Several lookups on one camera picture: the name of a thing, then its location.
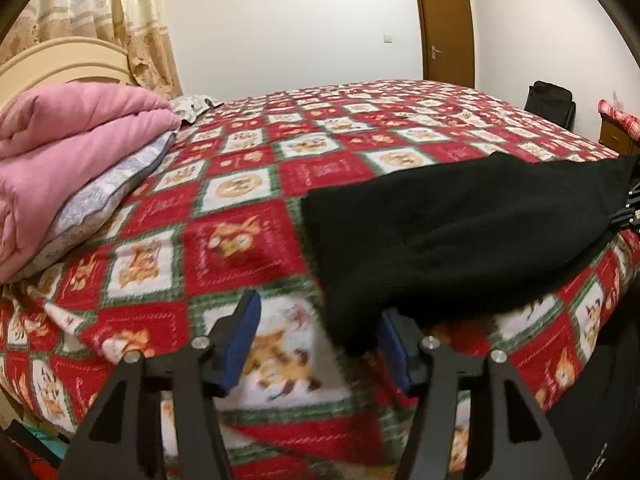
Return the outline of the black pants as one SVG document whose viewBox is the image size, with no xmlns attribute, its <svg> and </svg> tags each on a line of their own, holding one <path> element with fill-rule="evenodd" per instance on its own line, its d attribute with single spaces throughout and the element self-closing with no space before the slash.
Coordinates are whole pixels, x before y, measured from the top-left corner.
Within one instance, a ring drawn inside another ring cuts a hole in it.
<svg viewBox="0 0 640 480">
<path fill-rule="evenodd" d="M 317 188 L 300 202 L 326 330 L 352 356 L 382 315 L 424 330 L 524 307 L 608 244 L 639 180 L 634 155 L 526 162 L 494 153 Z"/>
</svg>

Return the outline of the brown wooden dresser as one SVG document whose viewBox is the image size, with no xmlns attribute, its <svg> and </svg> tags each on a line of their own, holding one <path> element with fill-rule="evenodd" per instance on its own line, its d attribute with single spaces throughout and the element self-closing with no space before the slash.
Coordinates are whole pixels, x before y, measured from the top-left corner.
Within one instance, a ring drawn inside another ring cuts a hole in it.
<svg viewBox="0 0 640 480">
<path fill-rule="evenodd" d="M 639 154 L 639 119 L 623 114 L 615 118 L 601 113 L 601 130 L 599 142 L 623 155 Z"/>
</svg>

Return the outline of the red patterned cloth on dresser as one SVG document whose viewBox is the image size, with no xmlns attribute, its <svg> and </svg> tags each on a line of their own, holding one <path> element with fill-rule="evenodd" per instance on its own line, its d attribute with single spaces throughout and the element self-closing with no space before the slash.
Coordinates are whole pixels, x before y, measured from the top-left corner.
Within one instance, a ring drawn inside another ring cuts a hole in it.
<svg viewBox="0 0 640 480">
<path fill-rule="evenodd" d="M 620 126 L 632 140 L 640 141 L 640 118 L 628 114 L 618 107 L 612 105 L 607 100 L 600 100 L 598 103 L 598 112 L 604 115 L 612 122 Z"/>
</svg>

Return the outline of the black bag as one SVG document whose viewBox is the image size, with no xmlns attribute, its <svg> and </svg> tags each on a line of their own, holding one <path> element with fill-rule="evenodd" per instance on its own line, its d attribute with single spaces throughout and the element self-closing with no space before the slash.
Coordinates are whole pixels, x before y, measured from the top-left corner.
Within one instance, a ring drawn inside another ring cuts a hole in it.
<svg viewBox="0 0 640 480">
<path fill-rule="evenodd" d="M 570 90 L 541 80 L 528 90 L 524 110 L 572 131 L 576 115 L 576 103 Z"/>
</svg>

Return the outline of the grey patterned pillow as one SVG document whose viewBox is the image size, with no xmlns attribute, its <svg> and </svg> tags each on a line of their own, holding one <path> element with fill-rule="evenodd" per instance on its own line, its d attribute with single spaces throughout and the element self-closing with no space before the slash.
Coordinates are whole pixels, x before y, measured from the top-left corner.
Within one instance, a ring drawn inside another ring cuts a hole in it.
<svg viewBox="0 0 640 480">
<path fill-rule="evenodd" d="M 96 234 L 124 198 L 157 170 L 176 136 L 175 131 L 161 134 L 66 200 L 35 255 L 4 281 L 15 283 L 46 270 Z"/>
</svg>

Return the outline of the brown wooden door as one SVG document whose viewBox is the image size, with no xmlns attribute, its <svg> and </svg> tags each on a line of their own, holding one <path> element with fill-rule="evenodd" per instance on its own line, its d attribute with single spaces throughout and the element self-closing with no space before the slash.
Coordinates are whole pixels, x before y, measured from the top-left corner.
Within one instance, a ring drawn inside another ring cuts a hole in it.
<svg viewBox="0 0 640 480">
<path fill-rule="evenodd" d="M 416 0 L 423 78 L 475 87 L 475 44 L 470 0 Z"/>
</svg>

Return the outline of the red patterned bedspread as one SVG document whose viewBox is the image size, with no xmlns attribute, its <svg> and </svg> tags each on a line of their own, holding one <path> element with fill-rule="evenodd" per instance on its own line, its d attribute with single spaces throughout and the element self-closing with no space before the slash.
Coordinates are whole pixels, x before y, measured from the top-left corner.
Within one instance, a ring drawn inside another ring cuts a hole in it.
<svg viewBox="0 0 640 480">
<path fill-rule="evenodd" d="M 382 80 L 253 96 L 182 129 L 106 225 L 1 304 L 1 390 L 70 434 L 127 351 L 206 334 L 246 288 L 262 320 L 218 401 L 240 479 L 389 479 L 413 404 L 377 358 L 352 363 L 320 323 L 300 198 L 313 188 L 495 152 L 610 150 L 473 89 Z"/>
</svg>

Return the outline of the pink folded quilt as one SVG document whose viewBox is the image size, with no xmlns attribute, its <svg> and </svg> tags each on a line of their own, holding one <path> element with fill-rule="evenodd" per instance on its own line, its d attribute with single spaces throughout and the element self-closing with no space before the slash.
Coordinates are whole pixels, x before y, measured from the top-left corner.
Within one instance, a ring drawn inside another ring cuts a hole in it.
<svg viewBox="0 0 640 480">
<path fill-rule="evenodd" d="M 1 113 L 1 279 L 36 254 L 70 196 L 181 119 L 161 96 L 105 82 L 45 84 Z"/>
</svg>

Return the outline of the white patterned far pillow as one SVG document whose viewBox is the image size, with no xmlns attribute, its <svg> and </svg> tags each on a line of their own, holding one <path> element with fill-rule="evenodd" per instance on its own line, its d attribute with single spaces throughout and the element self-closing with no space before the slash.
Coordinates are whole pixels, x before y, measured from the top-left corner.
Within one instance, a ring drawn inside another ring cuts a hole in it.
<svg viewBox="0 0 640 480">
<path fill-rule="evenodd" d="M 220 107 L 224 102 L 211 96 L 191 94 L 190 96 L 178 96 L 178 98 L 170 100 L 169 104 L 171 110 L 182 122 L 193 125 L 203 114 Z"/>
</svg>

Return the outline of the cream wooden headboard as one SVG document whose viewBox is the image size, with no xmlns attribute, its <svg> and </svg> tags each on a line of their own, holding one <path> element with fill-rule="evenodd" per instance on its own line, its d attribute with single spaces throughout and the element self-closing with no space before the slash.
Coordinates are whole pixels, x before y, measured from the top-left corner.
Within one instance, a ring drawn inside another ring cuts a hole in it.
<svg viewBox="0 0 640 480">
<path fill-rule="evenodd" d="M 96 38 L 64 37 L 37 44 L 1 65 L 1 107 L 42 84 L 76 80 L 137 85 L 123 48 Z"/>
</svg>

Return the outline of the beige curtain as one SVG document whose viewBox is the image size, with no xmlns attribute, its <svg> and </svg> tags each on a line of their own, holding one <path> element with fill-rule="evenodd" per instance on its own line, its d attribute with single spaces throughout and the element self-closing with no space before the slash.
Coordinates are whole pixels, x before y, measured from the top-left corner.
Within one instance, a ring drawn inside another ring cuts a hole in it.
<svg viewBox="0 0 640 480">
<path fill-rule="evenodd" d="M 137 84 L 168 100 L 182 95 L 163 0 L 29 0 L 1 43 L 1 61 L 70 36 L 116 44 Z"/>
</svg>

